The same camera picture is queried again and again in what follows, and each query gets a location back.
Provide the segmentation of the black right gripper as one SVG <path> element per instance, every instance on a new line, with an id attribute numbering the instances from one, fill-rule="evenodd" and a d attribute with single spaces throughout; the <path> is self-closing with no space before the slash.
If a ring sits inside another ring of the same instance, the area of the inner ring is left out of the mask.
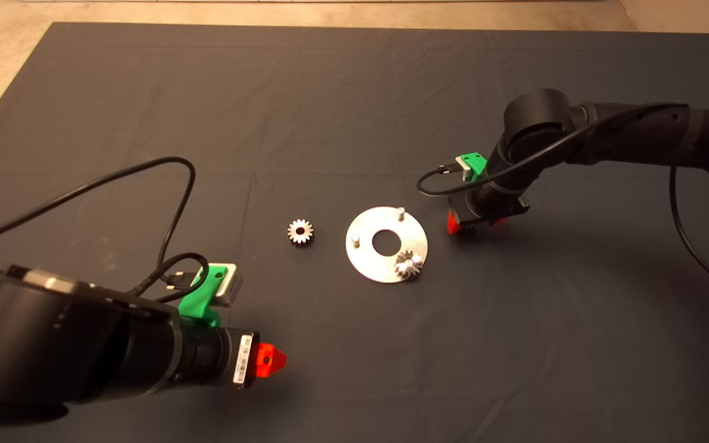
<path id="1" fill-rule="evenodd" d="M 484 180 L 462 185 L 451 191 L 447 213 L 447 232 L 455 236 L 461 227 L 487 223 L 496 227 L 524 214 L 529 204 L 524 193 L 529 179 Z"/>

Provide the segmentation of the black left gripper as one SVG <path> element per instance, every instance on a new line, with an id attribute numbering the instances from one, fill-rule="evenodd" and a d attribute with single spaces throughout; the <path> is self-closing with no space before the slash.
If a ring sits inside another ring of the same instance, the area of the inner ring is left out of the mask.
<path id="1" fill-rule="evenodd" d="M 182 326 L 175 387 L 225 385 L 248 389 L 256 378 L 269 378 L 287 365 L 287 355 L 261 344 L 259 332 L 228 327 Z"/>

